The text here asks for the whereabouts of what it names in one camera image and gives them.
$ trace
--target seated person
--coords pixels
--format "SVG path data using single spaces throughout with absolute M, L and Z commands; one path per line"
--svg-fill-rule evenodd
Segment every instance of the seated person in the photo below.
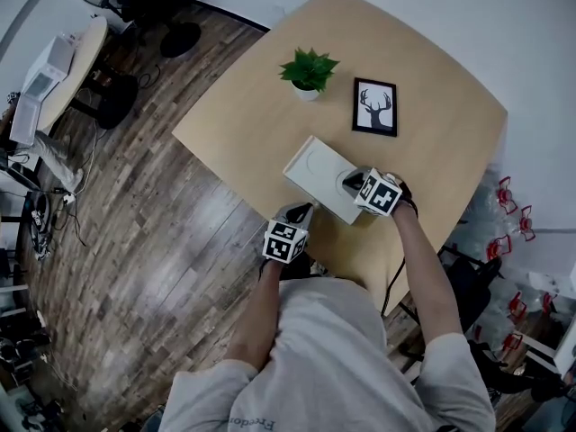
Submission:
M 12 120 L 16 113 L 16 105 L 18 104 L 19 93 L 10 93 L 8 95 L 8 109 L 4 112 L 0 120 L 0 148 L 3 148 L 8 153 L 18 155 L 24 151 L 37 155 L 46 166 L 50 169 L 52 174 L 57 177 L 64 188 L 72 194 L 82 182 L 84 171 L 82 168 L 76 172 L 72 170 L 66 160 L 68 158 L 68 146 L 70 137 L 65 137 L 65 142 L 60 143 L 52 138 L 49 138 L 46 133 L 36 131 L 34 143 L 29 148 L 18 149 L 13 141 L 10 141 L 10 129 L 12 128 Z

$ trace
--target deer picture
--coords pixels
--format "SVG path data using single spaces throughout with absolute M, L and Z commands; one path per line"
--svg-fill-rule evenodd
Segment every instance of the deer picture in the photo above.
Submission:
M 392 107 L 392 101 L 390 99 L 390 97 L 386 94 L 386 92 L 383 92 L 384 94 L 384 98 L 386 100 L 386 105 L 384 107 L 380 106 L 380 103 L 378 103 L 378 108 L 374 109 L 372 107 L 372 103 L 366 103 L 367 102 L 367 96 L 368 96 L 368 90 L 362 90 L 362 92 L 360 93 L 360 104 L 365 106 L 365 109 L 368 113 L 370 113 L 370 124 L 372 126 L 372 128 L 378 128 L 378 129 L 386 129 L 388 130 L 390 127 L 387 127 L 385 125 L 382 125 L 382 123 L 380 122 L 380 112 L 381 111 L 387 111 L 388 109 L 390 109 Z

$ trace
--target wooden floor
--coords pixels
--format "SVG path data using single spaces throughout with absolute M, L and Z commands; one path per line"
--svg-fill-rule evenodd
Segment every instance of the wooden floor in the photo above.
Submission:
M 119 70 L 138 77 L 154 79 L 158 68 L 161 74 L 140 90 L 120 126 L 97 131 L 94 164 L 74 213 L 86 247 L 72 219 L 55 233 L 52 255 L 42 263 L 23 236 L 26 282 L 54 339 L 50 360 L 77 391 L 41 362 L 32 387 L 46 400 L 64 401 L 70 430 L 115 430 L 144 419 L 166 402 L 177 371 L 220 360 L 257 280 L 265 220 L 171 132 L 262 33 L 195 6 L 176 19 L 202 27 L 199 43 L 183 57 L 159 56 L 163 26 L 147 34 L 145 47 L 112 56 Z M 65 134 L 72 136 L 74 165 L 85 162 L 87 171 L 92 120 L 67 112 L 55 136 Z M 45 190 L 58 185 L 46 167 L 40 180 Z M 411 362 L 394 348 L 416 340 L 419 329 L 398 308 L 386 326 L 391 360 L 405 371 Z

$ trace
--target person's left arm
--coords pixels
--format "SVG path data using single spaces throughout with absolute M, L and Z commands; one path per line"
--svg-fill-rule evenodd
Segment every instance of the person's left arm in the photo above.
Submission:
M 225 430 L 234 401 L 262 371 L 274 344 L 282 264 L 270 261 L 236 324 L 224 360 L 175 376 L 160 432 Z

